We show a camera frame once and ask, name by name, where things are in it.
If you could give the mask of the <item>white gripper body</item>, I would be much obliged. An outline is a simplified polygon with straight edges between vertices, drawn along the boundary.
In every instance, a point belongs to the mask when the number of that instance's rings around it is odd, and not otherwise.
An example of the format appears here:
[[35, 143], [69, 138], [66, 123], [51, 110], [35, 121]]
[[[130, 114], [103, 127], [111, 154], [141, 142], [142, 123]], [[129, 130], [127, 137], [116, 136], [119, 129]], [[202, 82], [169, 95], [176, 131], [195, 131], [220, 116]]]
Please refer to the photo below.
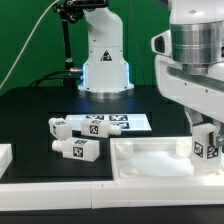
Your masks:
[[210, 75], [191, 75], [172, 59], [169, 30], [151, 39], [160, 93], [189, 109], [224, 123], [224, 82]]

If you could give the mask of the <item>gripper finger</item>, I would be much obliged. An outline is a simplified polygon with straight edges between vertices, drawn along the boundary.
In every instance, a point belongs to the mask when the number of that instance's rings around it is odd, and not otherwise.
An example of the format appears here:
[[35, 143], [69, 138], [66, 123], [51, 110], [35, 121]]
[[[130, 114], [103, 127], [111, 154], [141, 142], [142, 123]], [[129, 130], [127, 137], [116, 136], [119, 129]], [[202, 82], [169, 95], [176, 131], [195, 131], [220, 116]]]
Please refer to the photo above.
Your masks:
[[202, 115], [199, 112], [188, 107], [185, 107], [184, 111], [190, 128], [193, 128], [194, 125], [197, 125], [203, 121]]
[[214, 144], [217, 147], [223, 147], [224, 146], [224, 123], [215, 121], [215, 130], [213, 133], [214, 136]]

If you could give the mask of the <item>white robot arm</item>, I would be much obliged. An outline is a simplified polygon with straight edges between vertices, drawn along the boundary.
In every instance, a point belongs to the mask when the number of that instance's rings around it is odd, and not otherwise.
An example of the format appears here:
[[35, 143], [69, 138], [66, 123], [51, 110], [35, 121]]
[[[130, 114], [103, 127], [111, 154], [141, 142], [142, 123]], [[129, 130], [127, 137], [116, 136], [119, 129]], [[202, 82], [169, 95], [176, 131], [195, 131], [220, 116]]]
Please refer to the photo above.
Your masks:
[[[185, 107], [190, 128], [214, 121], [212, 143], [224, 146], [224, 0], [156, 0], [169, 29], [151, 39], [160, 93]], [[89, 57], [82, 91], [98, 97], [130, 89], [121, 19], [108, 8], [84, 9]]]

